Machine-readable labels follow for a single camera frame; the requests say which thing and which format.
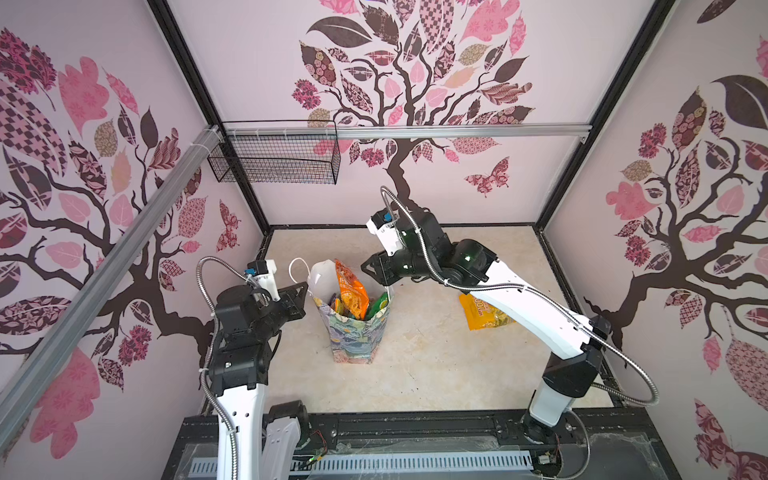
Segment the green white snack bag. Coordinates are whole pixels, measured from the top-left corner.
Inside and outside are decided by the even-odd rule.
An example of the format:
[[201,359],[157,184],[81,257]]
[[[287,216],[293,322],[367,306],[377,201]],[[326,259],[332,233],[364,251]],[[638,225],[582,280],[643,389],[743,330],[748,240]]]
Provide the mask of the green white snack bag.
[[374,319],[382,310],[385,310],[390,303],[390,296],[387,292],[384,292],[380,297],[373,301],[369,305],[365,320],[370,321]]

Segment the yellow mango snack bag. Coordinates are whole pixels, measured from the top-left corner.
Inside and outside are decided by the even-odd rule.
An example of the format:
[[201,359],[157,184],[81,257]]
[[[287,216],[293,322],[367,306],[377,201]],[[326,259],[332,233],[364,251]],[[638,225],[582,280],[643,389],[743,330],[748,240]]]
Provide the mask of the yellow mango snack bag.
[[472,295],[461,294],[459,302],[470,331],[499,328],[514,322],[510,316],[501,310]]

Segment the patterned paper gift bag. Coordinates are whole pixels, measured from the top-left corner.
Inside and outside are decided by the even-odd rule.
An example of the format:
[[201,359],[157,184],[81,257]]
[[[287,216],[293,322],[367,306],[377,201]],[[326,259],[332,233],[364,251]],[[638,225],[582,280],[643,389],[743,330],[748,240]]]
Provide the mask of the patterned paper gift bag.
[[392,289],[362,282],[370,298],[370,304],[387,292],[390,296],[388,307],[370,321],[356,320],[348,317],[346,312],[344,316],[340,316],[329,306],[333,296],[339,297],[334,260],[309,265],[300,257],[293,259],[288,266],[288,273],[293,281],[297,279],[299,265],[303,265],[307,270],[309,295],[328,331],[334,361],[350,364],[372,363],[383,339],[391,312]]

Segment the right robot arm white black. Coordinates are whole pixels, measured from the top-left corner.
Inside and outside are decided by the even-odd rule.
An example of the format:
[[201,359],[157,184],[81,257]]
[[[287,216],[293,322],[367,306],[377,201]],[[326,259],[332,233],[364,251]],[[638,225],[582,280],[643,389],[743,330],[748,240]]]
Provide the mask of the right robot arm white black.
[[608,322],[555,302],[483,244],[451,241],[430,211],[409,210],[389,188],[381,187],[380,195],[385,207],[367,223],[383,247],[362,266],[370,277],[382,286],[403,278],[431,280],[469,294],[509,316],[549,348],[550,361],[529,404],[528,423],[555,427],[574,401],[595,387],[607,351],[640,376],[650,396],[639,399],[609,386],[603,391],[643,407],[658,404],[660,393],[651,376],[610,344]]

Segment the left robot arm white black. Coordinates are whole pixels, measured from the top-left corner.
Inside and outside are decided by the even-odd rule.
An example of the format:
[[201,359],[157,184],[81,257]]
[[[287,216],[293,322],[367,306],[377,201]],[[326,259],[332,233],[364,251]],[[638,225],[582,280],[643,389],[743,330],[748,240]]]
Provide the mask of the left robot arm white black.
[[302,401],[266,405],[283,327],[304,318],[308,293],[304,282],[278,287],[276,271],[272,260],[240,272],[215,256],[196,266],[214,326],[200,380],[218,417],[219,479],[287,479],[296,449],[311,435]]

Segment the aluminium rail back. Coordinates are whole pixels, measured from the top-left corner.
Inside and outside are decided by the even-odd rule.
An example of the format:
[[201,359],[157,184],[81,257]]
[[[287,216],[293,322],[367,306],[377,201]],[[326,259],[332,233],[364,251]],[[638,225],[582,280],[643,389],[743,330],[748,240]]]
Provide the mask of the aluminium rail back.
[[415,138],[514,138],[514,137],[588,137],[592,127],[577,123],[510,124],[510,125],[445,125],[445,126],[369,126],[369,127],[287,127],[266,128],[253,125],[252,128],[226,127],[232,137],[268,136],[296,137],[312,136],[344,140],[364,139],[415,139]]

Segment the aluminium rail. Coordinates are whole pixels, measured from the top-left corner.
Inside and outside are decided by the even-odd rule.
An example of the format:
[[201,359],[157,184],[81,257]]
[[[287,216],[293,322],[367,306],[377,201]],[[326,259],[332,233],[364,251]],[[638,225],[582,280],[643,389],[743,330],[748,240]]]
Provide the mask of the aluminium rail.
[[102,266],[12,377],[1,393],[2,448],[14,438],[197,168],[222,140],[221,133],[222,128],[216,125],[209,125],[199,133],[182,155],[180,164],[171,170]]
[[232,137],[268,136],[296,137],[312,136],[344,140],[364,139],[415,139],[415,138],[514,138],[514,137],[588,137],[592,127],[577,123],[510,124],[510,125],[445,125],[445,126],[369,126],[369,127],[287,127],[266,128],[253,125],[252,128],[226,127]]

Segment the aluminium rail left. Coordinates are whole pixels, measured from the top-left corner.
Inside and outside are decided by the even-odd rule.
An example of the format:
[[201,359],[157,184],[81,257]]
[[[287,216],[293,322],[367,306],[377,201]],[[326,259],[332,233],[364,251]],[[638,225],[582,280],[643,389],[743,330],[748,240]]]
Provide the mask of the aluminium rail left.
[[102,266],[12,377],[1,393],[2,448],[14,438],[197,168],[222,140],[221,133],[222,128],[216,125],[209,125],[199,133],[182,155],[180,164],[171,170]]

